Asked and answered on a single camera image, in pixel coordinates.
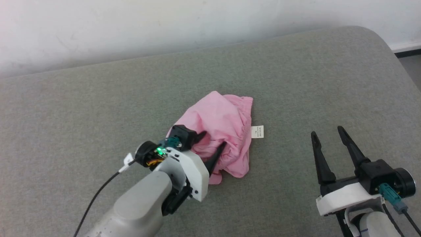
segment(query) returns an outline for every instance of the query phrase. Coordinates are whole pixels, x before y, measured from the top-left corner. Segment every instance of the wrinkled fabric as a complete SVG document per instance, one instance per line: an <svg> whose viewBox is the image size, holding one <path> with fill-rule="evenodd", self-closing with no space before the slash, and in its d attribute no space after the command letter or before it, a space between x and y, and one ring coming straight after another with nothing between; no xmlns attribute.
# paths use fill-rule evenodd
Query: wrinkled fabric
<svg viewBox="0 0 421 237"><path fill-rule="evenodd" d="M213 91L187 109L175 123L185 125L198 134L202 131L207 132L206 136L192 147L192 151L204 161L223 141L227 142L210 176L210 184L221 183L221 170L237 178L248 172L252 103L251 97L230 94L222 96Z"/></svg>

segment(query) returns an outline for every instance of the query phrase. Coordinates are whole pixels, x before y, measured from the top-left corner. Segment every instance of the teal connector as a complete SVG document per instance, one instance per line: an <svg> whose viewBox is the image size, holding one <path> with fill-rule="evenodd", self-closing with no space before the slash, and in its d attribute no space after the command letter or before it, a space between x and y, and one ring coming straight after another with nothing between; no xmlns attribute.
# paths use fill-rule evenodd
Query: teal connector
<svg viewBox="0 0 421 237"><path fill-rule="evenodd" d="M405 203L402 202L402 198L397 194L397 192L392 189L392 187L387 183L382 183L378 187L378 193L380 193L384 199L386 199L393 208L397 211L398 214L402 214L403 210L408 209Z"/></svg>
<svg viewBox="0 0 421 237"><path fill-rule="evenodd" d="M180 139L178 137L169 137L166 139L165 146L176 148L180 144Z"/></svg>

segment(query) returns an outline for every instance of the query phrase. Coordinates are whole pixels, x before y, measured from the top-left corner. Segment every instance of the clothing tag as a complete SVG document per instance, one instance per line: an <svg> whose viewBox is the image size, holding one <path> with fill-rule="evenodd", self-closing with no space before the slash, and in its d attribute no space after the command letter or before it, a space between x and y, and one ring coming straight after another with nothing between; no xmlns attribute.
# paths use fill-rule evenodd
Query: clothing tag
<svg viewBox="0 0 421 237"><path fill-rule="evenodd" d="M262 126L251 126L251 138L263 138L263 125Z"/></svg>

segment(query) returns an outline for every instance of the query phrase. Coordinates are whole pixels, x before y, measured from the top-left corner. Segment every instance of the gray robot arm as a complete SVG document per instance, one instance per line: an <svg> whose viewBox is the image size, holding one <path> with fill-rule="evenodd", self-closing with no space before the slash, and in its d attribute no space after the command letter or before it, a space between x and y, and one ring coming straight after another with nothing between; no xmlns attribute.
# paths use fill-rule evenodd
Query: gray robot arm
<svg viewBox="0 0 421 237"><path fill-rule="evenodd" d="M170 177L148 174L124 193L85 237L149 237L163 224L162 204L170 194Z"/></svg>
<svg viewBox="0 0 421 237"><path fill-rule="evenodd" d="M415 194L415 181L411 174L403 168L393 169L381 159L372 162L364 156L343 127L338 126L338 132L354 163L355 176L336 179L322 153L322 145L316 132L312 132L314 161L321 194L316 199L319 214L336 215L344 237L403 236L387 210L385 199L399 214L406 211L408 207L400 200ZM350 213L357 211L365 213L351 219Z"/></svg>
<svg viewBox="0 0 421 237"><path fill-rule="evenodd" d="M134 162L152 172L125 192L85 237L154 236L163 224L163 217L174 214L186 199L203 201L209 177L226 145L222 142L213 156L203 162L190 149L205 134L175 125L169 137L159 144L143 143L134 159L128 154L119 173Z"/></svg>

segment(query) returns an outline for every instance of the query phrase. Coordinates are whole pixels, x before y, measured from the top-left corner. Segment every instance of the gray couch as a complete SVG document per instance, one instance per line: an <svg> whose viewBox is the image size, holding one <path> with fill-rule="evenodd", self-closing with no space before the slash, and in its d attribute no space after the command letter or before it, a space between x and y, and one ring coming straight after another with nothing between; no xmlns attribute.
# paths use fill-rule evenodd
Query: gray couch
<svg viewBox="0 0 421 237"><path fill-rule="evenodd" d="M316 208L313 130L338 178L353 174L342 125L366 156L421 182L420 91L378 35L342 27L0 80L0 236L72 236L123 157L213 90L253 97L265 138L252 141L244 178L225 173L158 236L341 236ZM136 165L112 181L81 236L148 172ZM418 224L420 197L405 200Z"/></svg>

